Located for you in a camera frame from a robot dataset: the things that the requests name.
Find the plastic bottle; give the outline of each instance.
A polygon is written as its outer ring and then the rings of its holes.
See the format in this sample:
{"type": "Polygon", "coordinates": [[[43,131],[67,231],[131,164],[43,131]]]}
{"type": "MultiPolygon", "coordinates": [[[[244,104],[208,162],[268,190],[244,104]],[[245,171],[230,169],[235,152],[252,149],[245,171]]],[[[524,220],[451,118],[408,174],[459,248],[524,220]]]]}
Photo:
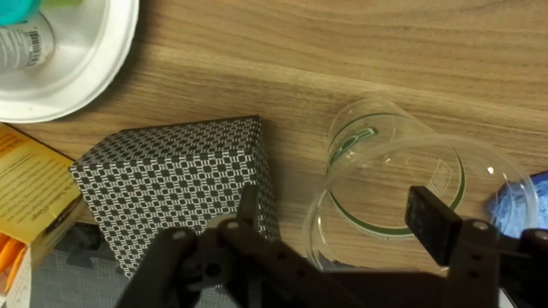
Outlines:
{"type": "Polygon", "coordinates": [[[76,5],[83,0],[0,0],[0,27],[16,25],[38,15],[40,8],[76,5]]]}
{"type": "Polygon", "coordinates": [[[38,13],[12,27],[0,27],[0,73],[45,63],[55,41],[48,20],[38,13]]]}

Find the wooden table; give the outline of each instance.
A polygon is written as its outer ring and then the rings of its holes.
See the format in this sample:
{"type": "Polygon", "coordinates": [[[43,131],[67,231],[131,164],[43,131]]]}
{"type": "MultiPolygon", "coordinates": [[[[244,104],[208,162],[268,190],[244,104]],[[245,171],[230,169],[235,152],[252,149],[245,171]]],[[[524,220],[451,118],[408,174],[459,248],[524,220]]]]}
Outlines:
{"type": "Polygon", "coordinates": [[[547,12],[545,0],[143,0],[113,85],[72,116],[18,128],[77,159],[122,128],[261,114],[283,236],[302,251],[329,123],[362,90],[548,169],[547,12]]]}

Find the white bowl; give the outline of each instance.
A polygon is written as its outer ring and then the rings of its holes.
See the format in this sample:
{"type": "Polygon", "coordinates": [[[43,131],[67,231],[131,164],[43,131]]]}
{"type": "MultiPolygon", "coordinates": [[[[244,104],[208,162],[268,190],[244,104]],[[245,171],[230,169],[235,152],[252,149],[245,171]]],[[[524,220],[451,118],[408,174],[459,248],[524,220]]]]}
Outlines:
{"type": "Polygon", "coordinates": [[[84,0],[43,15],[55,53],[43,66],[0,75],[0,121],[50,121],[93,102],[131,51],[139,0],[84,0]]]}

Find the patterned fabric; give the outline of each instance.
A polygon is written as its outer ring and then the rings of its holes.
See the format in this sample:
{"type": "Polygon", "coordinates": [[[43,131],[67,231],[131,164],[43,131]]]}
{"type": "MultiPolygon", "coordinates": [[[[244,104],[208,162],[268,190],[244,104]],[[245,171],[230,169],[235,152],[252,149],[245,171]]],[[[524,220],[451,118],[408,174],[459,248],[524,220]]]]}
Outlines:
{"type": "Polygon", "coordinates": [[[235,214],[244,185],[259,185],[257,229],[280,238],[269,166],[257,116],[125,130],[71,169],[131,277],[163,227],[202,232],[235,214]]]}

